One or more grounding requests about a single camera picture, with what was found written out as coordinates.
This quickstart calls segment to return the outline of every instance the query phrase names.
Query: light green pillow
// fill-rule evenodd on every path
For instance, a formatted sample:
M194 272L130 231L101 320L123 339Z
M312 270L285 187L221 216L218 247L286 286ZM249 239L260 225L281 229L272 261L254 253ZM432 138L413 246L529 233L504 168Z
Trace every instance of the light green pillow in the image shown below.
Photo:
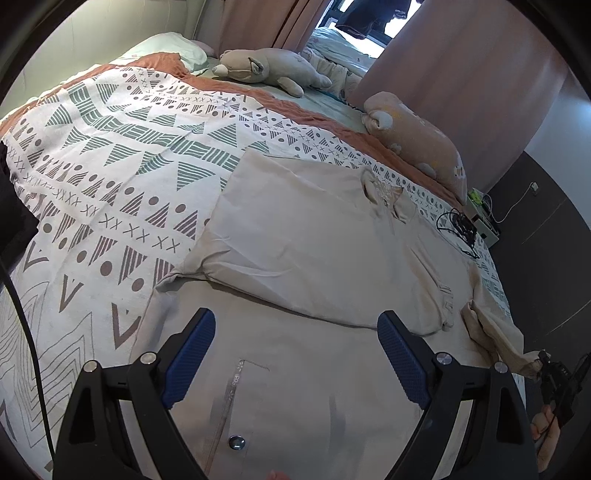
M193 75L200 75L207 70L207 55L203 49L175 32L159 33L147 38L111 63L126 65L138 58L157 52L178 53L181 55L181 61Z

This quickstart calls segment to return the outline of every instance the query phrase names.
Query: pillow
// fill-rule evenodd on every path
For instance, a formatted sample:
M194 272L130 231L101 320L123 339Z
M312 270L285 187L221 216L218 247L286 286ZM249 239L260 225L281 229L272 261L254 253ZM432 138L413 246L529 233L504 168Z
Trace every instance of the pillow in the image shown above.
M441 130L416 115L393 93L376 93L363 107L367 113L361 120L371 135L466 204L462 158Z
M127 65L141 57L158 52L178 53L181 55L181 61L193 75L202 74L209 65L207 55L199 45L175 32L154 35L130 48L118 59L110 63L113 65Z

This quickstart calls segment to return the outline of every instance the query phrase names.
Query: pink curtain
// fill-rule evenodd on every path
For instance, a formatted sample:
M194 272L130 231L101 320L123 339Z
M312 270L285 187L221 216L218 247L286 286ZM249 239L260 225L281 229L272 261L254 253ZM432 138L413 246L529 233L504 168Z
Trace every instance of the pink curtain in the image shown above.
M506 0L426 0L348 101L396 94L454 142L469 187L486 192L534 136L567 70Z
M225 0L218 53L239 48L300 51L330 0Z

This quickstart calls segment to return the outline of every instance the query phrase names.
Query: human hand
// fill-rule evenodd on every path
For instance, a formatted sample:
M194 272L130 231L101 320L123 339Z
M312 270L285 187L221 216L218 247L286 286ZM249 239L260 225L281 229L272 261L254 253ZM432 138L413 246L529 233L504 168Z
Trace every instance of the human hand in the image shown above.
M269 475L267 475L267 480L290 480L290 478L283 472L271 470Z
M554 455L560 437L558 421L552 421L553 418L554 414L552 413L550 406L544 405L542 411L536 414L531 421L531 437L534 439L534 442L537 442L537 440L544 435L544 432L548 430L548 426L551 424L548 435L546 435L546 439L544 440L544 444L538 452L538 472L543 472L548 468L548 464Z

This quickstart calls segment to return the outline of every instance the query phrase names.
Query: metal screw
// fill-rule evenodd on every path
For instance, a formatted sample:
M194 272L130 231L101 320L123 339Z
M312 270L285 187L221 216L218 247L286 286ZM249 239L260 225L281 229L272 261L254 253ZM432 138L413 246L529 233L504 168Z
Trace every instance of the metal screw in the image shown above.
M437 361L442 365L449 365L450 363L452 363L452 356L449 353L438 353L436 358Z
M144 365L151 365L156 361L156 354L154 352L146 352L139 358L139 361Z
M91 373L96 370L99 364L95 360L87 361L84 366L82 367L85 372Z
M498 371L500 374L506 374L509 371L509 367L505 365L503 362L495 363L495 370Z
M246 445L246 440L240 435L232 435L228 439L228 444L232 450L242 450Z

